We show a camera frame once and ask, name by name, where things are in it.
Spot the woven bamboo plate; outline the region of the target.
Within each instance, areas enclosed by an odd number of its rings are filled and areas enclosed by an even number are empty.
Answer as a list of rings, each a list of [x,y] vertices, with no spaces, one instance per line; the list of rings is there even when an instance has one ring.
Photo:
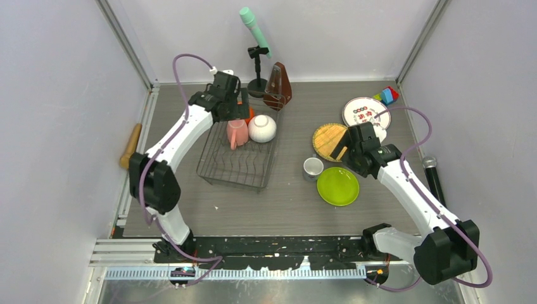
[[[340,123],[327,123],[321,125],[314,133],[312,137],[313,148],[321,158],[330,162],[341,162],[346,147],[336,155],[336,158],[331,156],[340,140],[343,138],[347,131],[347,126]]]

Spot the orange bowl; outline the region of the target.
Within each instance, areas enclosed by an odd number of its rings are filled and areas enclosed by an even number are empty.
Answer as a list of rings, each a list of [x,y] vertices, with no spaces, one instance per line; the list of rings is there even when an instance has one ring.
[[[252,107],[249,107],[248,117],[244,119],[247,125],[250,123],[250,121],[253,119],[254,116],[255,116],[254,109]]]

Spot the pink mug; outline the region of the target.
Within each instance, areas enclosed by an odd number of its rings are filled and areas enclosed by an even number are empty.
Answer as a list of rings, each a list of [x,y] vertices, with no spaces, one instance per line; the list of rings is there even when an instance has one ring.
[[[245,120],[228,121],[226,132],[231,150],[236,150],[249,141],[248,125]]]

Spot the white bowl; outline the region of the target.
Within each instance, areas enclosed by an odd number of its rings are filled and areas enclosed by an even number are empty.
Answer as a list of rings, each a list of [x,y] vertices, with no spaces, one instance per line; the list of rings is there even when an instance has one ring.
[[[267,143],[274,139],[277,132],[275,120],[268,115],[256,115],[248,124],[251,140],[257,143]]]

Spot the black wire dish rack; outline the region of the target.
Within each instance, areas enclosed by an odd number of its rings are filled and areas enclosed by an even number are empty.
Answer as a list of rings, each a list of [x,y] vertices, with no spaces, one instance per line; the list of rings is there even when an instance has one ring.
[[[226,123],[216,123],[208,131],[196,173],[210,184],[259,193],[269,182],[278,140],[277,136],[265,143],[250,139],[233,150]]]

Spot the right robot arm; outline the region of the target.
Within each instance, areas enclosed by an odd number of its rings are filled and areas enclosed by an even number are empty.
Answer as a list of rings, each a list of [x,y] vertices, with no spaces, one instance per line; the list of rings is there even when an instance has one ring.
[[[365,257],[377,260],[390,254],[411,263],[430,285],[454,279],[477,268],[480,232],[471,221],[461,221],[415,178],[408,162],[393,144],[382,145],[372,123],[347,128],[331,156],[340,157],[362,177],[384,185],[410,215],[419,230],[414,236],[381,223],[362,232]]]

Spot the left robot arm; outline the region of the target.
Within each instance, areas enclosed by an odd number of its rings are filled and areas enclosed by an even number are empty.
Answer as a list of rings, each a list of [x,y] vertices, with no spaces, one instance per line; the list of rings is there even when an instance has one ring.
[[[189,261],[194,245],[191,229],[179,210],[181,189],[175,173],[193,144],[215,123],[250,114],[248,92],[232,70],[217,71],[204,91],[192,95],[173,127],[144,153],[129,159],[129,191],[145,212],[154,216],[179,262]]]

